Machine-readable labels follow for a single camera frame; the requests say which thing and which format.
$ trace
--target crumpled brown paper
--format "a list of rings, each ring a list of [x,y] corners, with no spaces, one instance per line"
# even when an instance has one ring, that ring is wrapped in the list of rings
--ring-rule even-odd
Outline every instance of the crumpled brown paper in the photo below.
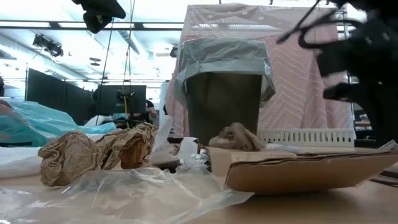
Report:
[[[39,150],[43,158],[41,181],[46,186],[65,186],[89,170],[100,169],[102,152],[84,133],[71,131]]]
[[[147,167],[156,133],[156,126],[144,123],[105,134],[94,143],[82,132],[68,132],[39,150],[41,181],[50,187],[65,186],[87,171],[113,169],[120,160],[123,169]]]
[[[123,150],[121,155],[122,169],[150,166],[146,157],[150,154],[150,150],[154,145],[157,131],[158,128],[153,124],[143,123],[128,132],[131,138],[128,138],[130,140],[126,142],[126,149]]]
[[[255,134],[237,122],[225,127],[218,136],[210,139],[209,146],[249,152],[260,151],[264,147]]]

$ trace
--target ceiling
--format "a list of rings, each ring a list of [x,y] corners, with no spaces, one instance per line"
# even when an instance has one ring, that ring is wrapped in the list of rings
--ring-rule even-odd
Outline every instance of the ceiling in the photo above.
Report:
[[[222,2],[269,3],[267,0],[223,0]],[[274,5],[282,4],[282,2],[284,6],[310,6],[314,0],[276,0]],[[132,49],[129,60],[126,60],[129,44],[123,38],[123,31],[124,34],[128,34],[129,29],[127,31],[126,29],[110,30],[107,27],[98,34],[92,34],[84,26],[84,10],[72,0],[16,0],[3,4],[0,7],[0,50],[17,60],[5,63],[5,59],[0,59],[0,66],[2,65],[0,75],[6,78],[22,79],[25,77],[25,65],[29,63],[29,66],[34,69],[67,80],[93,80],[93,83],[98,84],[99,82],[95,80],[99,80],[104,73],[110,80],[131,79],[133,83],[138,84],[150,82],[150,86],[157,88],[161,82],[171,79],[175,59],[168,56],[168,53],[173,45],[179,42],[187,6],[189,4],[218,4],[219,0],[118,0],[118,3],[127,16],[124,20],[117,20],[115,27],[128,25],[127,28],[129,28],[132,8],[134,8],[132,12],[134,25],[141,23],[141,25],[164,26],[161,29],[158,27],[136,29],[135,27],[131,40],[139,54]],[[36,26],[38,21],[47,21],[47,23],[42,22],[44,25],[37,27],[29,25],[27,29],[21,26],[21,21],[24,21],[23,26],[28,26],[26,24],[33,24],[33,22]],[[82,27],[81,29],[47,29],[45,25],[52,21],[57,21],[58,25],[62,22],[80,22],[74,23],[74,26],[82,25]],[[44,35],[48,40],[61,44],[64,56],[53,58],[47,52],[33,46],[36,34]],[[108,44],[109,55],[106,60]],[[92,62],[90,57],[100,59],[100,66],[90,65]]]

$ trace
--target computer monitor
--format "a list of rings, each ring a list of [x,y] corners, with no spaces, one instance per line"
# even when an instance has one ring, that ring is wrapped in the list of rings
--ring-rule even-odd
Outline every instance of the computer monitor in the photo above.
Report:
[[[126,96],[128,113],[145,113],[146,92],[147,86],[145,85],[102,86],[94,91],[93,98],[96,103],[96,110],[98,110],[97,113],[100,115],[125,113],[123,96]]]

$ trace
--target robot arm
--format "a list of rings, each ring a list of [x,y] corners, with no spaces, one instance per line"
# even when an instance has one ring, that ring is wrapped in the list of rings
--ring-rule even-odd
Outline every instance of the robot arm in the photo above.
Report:
[[[302,20],[288,33],[284,34],[277,44],[286,41],[292,34],[299,33],[298,44],[305,49],[319,49],[317,63],[322,77],[337,72],[349,72],[356,76],[358,84],[340,83],[323,92],[329,100],[355,102],[368,115],[371,126],[376,133],[376,140],[384,144],[390,140],[398,141],[398,13],[391,2],[376,0],[334,0],[342,7],[351,3],[367,12],[375,12],[375,17],[367,22],[348,19],[334,19],[336,9],[315,20],[312,24],[301,26]],[[355,26],[351,37],[325,43],[308,43],[305,34],[318,26],[345,22]]]

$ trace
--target person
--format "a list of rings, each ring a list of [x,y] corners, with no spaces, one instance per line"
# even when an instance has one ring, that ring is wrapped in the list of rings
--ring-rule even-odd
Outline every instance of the person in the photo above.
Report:
[[[150,120],[149,117],[151,118],[157,117],[155,105],[153,104],[153,102],[146,100],[146,112],[144,114],[134,113],[132,116],[134,120],[151,123],[152,121]]]
[[[0,76],[0,96],[4,96],[4,80]]]
[[[164,114],[165,114],[165,115],[169,115],[169,114],[167,113],[167,110],[166,110],[166,105],[163,106],[163,111],[164,111]]]

